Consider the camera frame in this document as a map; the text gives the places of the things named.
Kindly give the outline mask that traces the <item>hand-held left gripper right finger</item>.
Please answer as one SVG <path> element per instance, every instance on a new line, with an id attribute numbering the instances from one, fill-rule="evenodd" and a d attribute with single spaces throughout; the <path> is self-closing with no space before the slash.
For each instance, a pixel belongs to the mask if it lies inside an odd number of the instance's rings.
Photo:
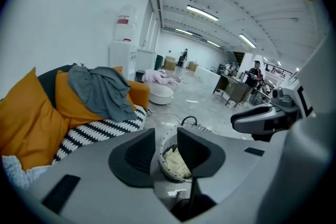
<path id="1" fill-rule="evenodd" d="M 215 204 L 260 204 L 280 159 L 284 131 L 270 142 L 241 140 L 193 129 L 177 129 L 178 150 L 191 171 L 191 200 Z"/>

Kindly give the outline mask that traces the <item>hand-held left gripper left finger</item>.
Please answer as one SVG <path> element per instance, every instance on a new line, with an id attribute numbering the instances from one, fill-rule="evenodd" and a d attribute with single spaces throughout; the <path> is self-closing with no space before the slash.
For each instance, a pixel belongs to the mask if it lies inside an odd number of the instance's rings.
<path id="1" fill-rule="evenodd" d="M 47 224 L 172 224 L 154 193 L 155 130 L 83 146 L 29 188 L 28 205 Z"/>

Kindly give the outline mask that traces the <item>cream yellow garment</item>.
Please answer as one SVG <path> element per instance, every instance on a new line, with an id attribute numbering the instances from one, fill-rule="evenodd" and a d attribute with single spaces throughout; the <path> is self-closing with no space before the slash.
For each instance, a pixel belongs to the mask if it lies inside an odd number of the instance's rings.
<path id="1" fill-rule="evenodd" d="M 191 172 L 183 161 L 179 149 L 169 149 L 164 155 L 164 161 L 167 168 L 176 176 L 182 179 L 189 179 Z"/>

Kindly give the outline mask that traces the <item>woven white grey laundry basket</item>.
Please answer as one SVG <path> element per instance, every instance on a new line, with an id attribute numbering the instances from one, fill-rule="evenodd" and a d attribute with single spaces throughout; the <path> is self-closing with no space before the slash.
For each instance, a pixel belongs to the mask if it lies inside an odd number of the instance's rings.
<path id="1" fill-rule="evenodd" d="M 213 133 L 211 130 L 206 128 L 205 126 L 202 126 L 198 123 L 197 118 L 194 116 L 187 116 L 184 119 L 182 119 L 178 125 L 175 125 L 172 129 L 170 129 L 169 132 L 167 132 L 161 142 L 160 150 L 159 150 L 159 165 L 161 172 L 164 174 L 164 176 L 173 183 L 191 183 L 192 182 L 192 176 L 189 179 L 182 179 L 175 174 L 173 174 L 166 166 L 164 161 L 164 155 L 169 149 L 175 149 L 178 148 L 178 142 L 177 142 L 177 128 L 183 127 L 183 128 L 189 128 L 192 130 L 198 130 L 206 133 Z"/>

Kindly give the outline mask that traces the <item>light blue checked garment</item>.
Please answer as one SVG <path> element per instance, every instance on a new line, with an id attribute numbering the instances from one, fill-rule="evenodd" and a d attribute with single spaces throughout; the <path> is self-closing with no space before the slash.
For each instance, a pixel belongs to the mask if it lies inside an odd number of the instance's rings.
<path id="1" fill-rule="evenodd" d="M 50 168 L 50 165 L 46 165 L 23 170 L 16 156 L 2 156 L 2 165 L 9 182 L 22 189 L 27 189 Z"/>

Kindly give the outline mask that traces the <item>grey garment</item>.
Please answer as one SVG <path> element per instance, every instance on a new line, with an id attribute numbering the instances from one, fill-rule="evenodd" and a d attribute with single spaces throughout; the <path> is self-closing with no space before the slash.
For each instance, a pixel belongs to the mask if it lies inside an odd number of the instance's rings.
<path id="1" fill-rule="evenodd" d="M 75 65 L 68 71 L 68 84 L 87 109 L 101 118 L 115 122 L 137 119 L 127 98 L 131 86 L 115 69 Z"/>

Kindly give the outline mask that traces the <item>pink garment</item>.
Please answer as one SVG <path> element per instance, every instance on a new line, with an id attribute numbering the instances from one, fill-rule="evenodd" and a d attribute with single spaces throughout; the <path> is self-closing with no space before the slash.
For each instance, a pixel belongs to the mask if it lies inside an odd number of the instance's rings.
<path id="1" fill-rule="evenodd" d="M 174 78 L 168 78 L 166 73 L 154 69 L 148 69 L 145 71 L 142 76 L 141 81 L 145 82 L 157 82 L 158 84 L 167 85 L 167 84 L 178 84 L 178 81 Z"/>

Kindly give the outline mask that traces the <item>dark wooden desk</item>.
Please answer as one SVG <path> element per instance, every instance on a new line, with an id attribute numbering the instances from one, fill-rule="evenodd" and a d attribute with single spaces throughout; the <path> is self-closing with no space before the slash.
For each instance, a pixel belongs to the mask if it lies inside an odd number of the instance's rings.
<path id="1" fill-rule="evenodd" d="M 226 94 L 227 99 L 225 105 L 230 101 L 234 102 L 234 108 L 242 103 L 252 90 L 252 87 L 228 75 L 220 75 L 213 93 L 219 91 L 223 97 Z"/>

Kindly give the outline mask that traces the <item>black white patterned blanket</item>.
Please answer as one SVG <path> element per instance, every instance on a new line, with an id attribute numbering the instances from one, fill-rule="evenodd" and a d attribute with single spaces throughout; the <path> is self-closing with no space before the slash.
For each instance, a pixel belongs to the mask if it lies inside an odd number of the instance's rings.
<path id="1" fill-rule="evenodd" d="M 66 65 L 38 76 L 39 82 L 55 109 L 56 75 L 58 71 L 68 72 L 70 68 L 71 65 Z M 144 128 L 147 117 L 150 89 L 147 85 L 139 82 L 129 81 L 129 84 L 131 86 L 129 95 L 135 106 L 134 111 L 137 115 L 136 120 L 126 120 L 117 123 L 106 119 L 85 123 L 71 129 L 68 127 L 68 132 L 64 136 L 57 152 L 54 155 L 54 160 L 52 161 L 53 165 L 82 146 L 108 140 L 110 138 L 139 131 Z"/>

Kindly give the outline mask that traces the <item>white counter island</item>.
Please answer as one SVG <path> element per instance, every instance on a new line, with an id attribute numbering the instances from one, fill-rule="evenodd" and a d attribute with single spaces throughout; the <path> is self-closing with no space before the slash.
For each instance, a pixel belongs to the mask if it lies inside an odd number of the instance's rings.
<path id="1" fill-rule="evenodd" d="M 195 76 L 212 89 L 216 87 L 220 79 L 220 75 L 200 66 L 196 67 Z"/>

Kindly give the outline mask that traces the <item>large orange cushion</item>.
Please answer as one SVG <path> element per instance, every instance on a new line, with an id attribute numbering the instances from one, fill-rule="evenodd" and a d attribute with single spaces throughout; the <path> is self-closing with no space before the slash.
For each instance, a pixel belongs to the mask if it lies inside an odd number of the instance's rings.
<path id="1" fill-rule="evenodd" d="M 131 102 L 133 110 L 135 110 L 129 93 L 127 94 L 127 98 Z M 87 109 L 84 103 L 77 97 L 68 84 L 68 72 L 58 71 L 56 75 L 55 100 L 57 111 L 69 120 L 70 129 L 85 123 L 106 120 Z"/>
<path id="2" fill-rule="evenodd" d="M 67 132 L 34 69 L 0 101 L 0 155 L 16 156 L 23 170 L 50 165 Z"/>

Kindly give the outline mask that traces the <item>orange sofa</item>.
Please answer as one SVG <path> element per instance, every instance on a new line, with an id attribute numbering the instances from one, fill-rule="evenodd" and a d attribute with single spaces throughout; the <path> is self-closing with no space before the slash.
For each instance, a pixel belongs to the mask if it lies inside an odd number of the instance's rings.
<path id="1" fill-rule="evenodd" d="M 0 166 L 28 188 L 75 150 L 143 128 L 150 89 L 121 67 L 31 70 L 0 100 Z"/>

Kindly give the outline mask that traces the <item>white water dispenser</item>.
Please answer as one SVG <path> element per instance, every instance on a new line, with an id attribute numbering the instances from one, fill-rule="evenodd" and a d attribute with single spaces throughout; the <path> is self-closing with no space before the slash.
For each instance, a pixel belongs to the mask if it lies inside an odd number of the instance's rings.
<path id="1" fill-rule="evenodd" d="M 137 48 L 131 42 L 113 41 L 109 45 L 109 66 L 122 67 L 122 73 L 127 80 L 135 78 Z"/>

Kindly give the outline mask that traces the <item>white sink cabinet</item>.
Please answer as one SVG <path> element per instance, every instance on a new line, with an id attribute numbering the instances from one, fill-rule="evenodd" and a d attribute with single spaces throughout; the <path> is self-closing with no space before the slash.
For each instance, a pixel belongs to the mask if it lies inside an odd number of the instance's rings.
<path id="1" fill-rule="evenodd" d="M 138 48 L 136 53 L 136 71 L 146 71 L 148 69 L 154 69 L 156 61 L 156 52 Z"/>

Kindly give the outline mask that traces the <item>clear water bottle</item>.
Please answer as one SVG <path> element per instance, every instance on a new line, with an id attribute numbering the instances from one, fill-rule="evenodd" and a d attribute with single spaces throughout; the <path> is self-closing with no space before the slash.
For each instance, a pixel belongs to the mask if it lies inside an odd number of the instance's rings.
<path id="1" fill-rule="evenodd" d="M 113 40 L 132 42 L 137 24 L 137 9 L 132 5 L 124 5 L 118 12 L 113 30 Z"/>

